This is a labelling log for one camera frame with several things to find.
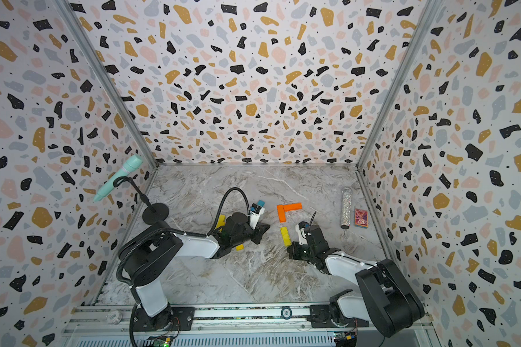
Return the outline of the yellow-green block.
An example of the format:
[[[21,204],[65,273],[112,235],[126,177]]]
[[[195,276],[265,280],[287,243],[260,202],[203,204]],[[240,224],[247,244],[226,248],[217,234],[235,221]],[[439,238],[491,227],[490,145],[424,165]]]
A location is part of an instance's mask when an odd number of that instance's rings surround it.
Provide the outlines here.
[[[288,231],[287,227],[281,227],[280,233],[282,235],[282,241],[285,244],[285,247],[290,247],[292,245],[292,241],[289,236],[289,231]]]

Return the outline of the orange block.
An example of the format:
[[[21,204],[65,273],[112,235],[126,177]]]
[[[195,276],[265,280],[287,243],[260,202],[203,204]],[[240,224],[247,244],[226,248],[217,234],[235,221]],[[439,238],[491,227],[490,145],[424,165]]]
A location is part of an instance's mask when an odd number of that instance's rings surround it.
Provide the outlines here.
[[[300,202],[286,204],[282,206],[284,212],[299,211],[302,210],[302,204]]]
[[[285,207],[283,205],[277,205],[276,209],[277,209],[279,222],[281,224],[286,223],[287,222],[287,218],[286,218],[286,215],[285,215],[285,213],[286,213],[285,212]]]

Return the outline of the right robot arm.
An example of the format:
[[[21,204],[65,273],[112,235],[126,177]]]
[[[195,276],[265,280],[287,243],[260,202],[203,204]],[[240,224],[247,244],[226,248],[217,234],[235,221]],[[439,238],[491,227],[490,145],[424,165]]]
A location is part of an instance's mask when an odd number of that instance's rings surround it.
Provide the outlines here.
[[[359,288],[357,297],[348,289],[327,304],[310,306],[308,321],[314,328],[353,328],[370,322],[385,338],[411,327],[425,316],[425,308],[395,262],[369,262],[330,247],[321,228],[301,222],[299,236],[287,247],[289,259],[304,261],[319,272],[343,278]]]

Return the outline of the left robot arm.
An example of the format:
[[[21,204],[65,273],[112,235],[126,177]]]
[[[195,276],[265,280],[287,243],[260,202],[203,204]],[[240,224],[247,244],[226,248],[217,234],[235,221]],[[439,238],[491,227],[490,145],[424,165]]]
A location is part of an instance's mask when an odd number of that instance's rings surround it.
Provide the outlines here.
[[[210,234],[197,234],[172,228],[158,221],[126,243],[118,254],[118,281],[126,284],[137,308],[155,319],[169,312],[160,275],[176,257],[202,257],[218,260],[246,241],[260,244],[269,224],[252,216],[233,213],[224,225],[215,225]]]

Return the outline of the yellow block far left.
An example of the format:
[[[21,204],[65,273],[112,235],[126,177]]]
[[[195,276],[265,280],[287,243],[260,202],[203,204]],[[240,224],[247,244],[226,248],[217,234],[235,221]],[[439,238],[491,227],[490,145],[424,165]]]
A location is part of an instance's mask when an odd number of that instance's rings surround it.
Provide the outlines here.
[[[226,224],[225,220],[226,220],[226,216],[225,215],[220,215],[219,219],[217,221],[217,225],[216,225],[215,229],[223,227]]]

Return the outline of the pink card box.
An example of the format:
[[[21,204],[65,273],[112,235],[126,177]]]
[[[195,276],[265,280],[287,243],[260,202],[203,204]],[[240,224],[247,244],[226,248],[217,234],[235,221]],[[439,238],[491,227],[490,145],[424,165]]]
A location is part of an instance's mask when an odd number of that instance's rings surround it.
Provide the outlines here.
[[[369,227],[368,211],[355,208],[354,209],[354,225],[360,228]]]

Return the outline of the glitter tube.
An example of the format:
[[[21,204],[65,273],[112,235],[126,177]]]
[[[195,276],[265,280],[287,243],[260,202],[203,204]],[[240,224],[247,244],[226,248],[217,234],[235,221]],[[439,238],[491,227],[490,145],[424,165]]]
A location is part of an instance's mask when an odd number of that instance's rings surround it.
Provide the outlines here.
[[[342,190],[342,208],[340,216],[340,226],[342,229],[349,229],[351,224],[351,210],[353,201],[353,190],[345,187]]]

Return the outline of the black microphone stand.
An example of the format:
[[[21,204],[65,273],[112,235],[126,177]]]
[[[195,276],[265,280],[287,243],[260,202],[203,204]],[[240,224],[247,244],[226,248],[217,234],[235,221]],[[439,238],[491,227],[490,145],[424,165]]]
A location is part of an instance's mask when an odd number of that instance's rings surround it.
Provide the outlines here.
[[[144,194],[140,188],[136,185],[131,177],[121,177],[114,182],[114,186],[118,187],[123,183],[130,183],[131,186],[137,192],[140,200],[146,205],[146,209],[143,211],[142,219],[147,225],[153,225],[160,221],[165,221],[169,217],[169,207],[161,202],[151,203],[148,196]]]

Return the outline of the mint green microphone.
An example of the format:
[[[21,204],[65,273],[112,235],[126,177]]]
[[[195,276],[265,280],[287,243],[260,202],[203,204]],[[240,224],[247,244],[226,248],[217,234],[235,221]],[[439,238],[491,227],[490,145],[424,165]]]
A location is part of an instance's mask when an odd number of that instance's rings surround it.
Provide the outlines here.
[[[97,191],[93,201],[99,202],[106,198],[111,191],[115,188],[114,182],[121,177],[130,176],[135,170],[139,169],[143,164],[143,159],[138,155],[133,155],[126,162],[123,163],[122,167]]]

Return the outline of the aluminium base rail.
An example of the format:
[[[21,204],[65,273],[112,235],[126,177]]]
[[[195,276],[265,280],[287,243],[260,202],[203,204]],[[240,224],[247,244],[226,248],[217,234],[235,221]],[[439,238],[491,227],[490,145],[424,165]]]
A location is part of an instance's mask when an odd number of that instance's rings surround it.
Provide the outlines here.
[[[386,338],[373,323],[321,321],[321,302],[184,304],[151,324],[130,306],[78,307],[60,346],[440,346],[428,318]]]

